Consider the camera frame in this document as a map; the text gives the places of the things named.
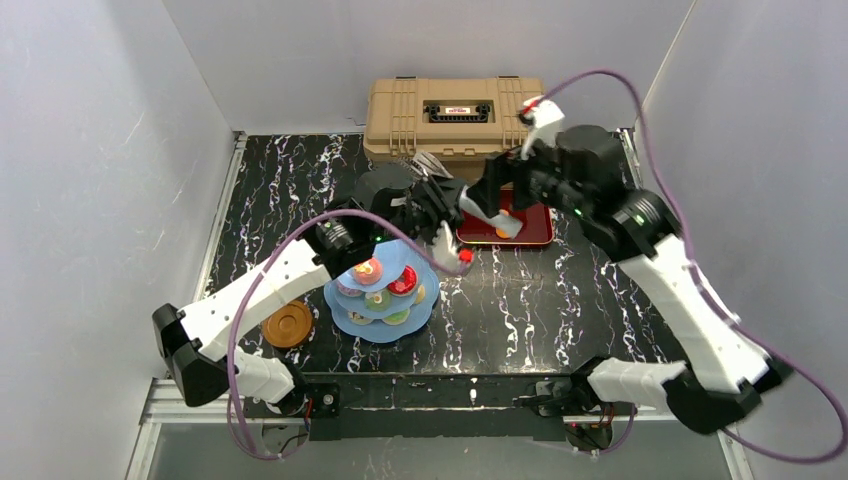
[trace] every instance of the wooden coaster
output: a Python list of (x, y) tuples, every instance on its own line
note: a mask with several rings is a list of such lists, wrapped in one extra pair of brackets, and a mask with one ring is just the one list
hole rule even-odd
[(312, 321), (309, 308), (295, 300), (262, 322), (262, 336), (277, 348), (294, 348), (309, 337)]

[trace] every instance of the tan toolbox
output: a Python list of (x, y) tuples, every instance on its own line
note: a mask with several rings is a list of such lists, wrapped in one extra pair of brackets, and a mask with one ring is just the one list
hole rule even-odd
[(379, 164), (430, 152), (457, 177), (477, 180), (486, 155), (522, 144), (527, 128), (516, 114), (524, 100), (543, 92), (538, 78), (377, 80), (368, 101), (365, 153)]

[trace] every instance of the purple cupcake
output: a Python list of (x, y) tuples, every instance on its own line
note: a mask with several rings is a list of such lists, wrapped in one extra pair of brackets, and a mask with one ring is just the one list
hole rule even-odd
[(339, 292), (346, 297), (358, 297), (362, 295), (362, 290), (358, 290), (356, 288), (347, 288), (341, 284), (341, 282), (336, 281), (336, 287), (339, 288)]

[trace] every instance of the gray floor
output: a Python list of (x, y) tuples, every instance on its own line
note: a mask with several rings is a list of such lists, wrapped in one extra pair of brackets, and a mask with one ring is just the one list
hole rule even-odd
[[(624, 422), (616, 422), (617, 430)], [(152, 479), (730, 479), (718, 439), (676, 422), (641, 421), (593, 462), (565, 443), (524, 438), (377, 438), (313, 442), (285, 463), (242, 454), (226, 425), (163, 425)]]

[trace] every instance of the black marble tabletop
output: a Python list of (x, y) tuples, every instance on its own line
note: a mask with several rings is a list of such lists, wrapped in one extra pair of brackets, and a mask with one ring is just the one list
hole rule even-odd
[[(263, 261), (370, 168), (361, 135), (249, 137), (207, 293)], [(305, 372), (515, 374), (570, 372), (597, 354), (682, 359), (647, 298), (577, 223), (558, 215), (554, 228), (545, 248), (481, 249), (467, 276), (442, 276), (429, 323), (397, 342), (340, 332), (318, 289), (304, 297), (315, 317), (309, 342), (278, 351), (255, 329), (242, 346)]]

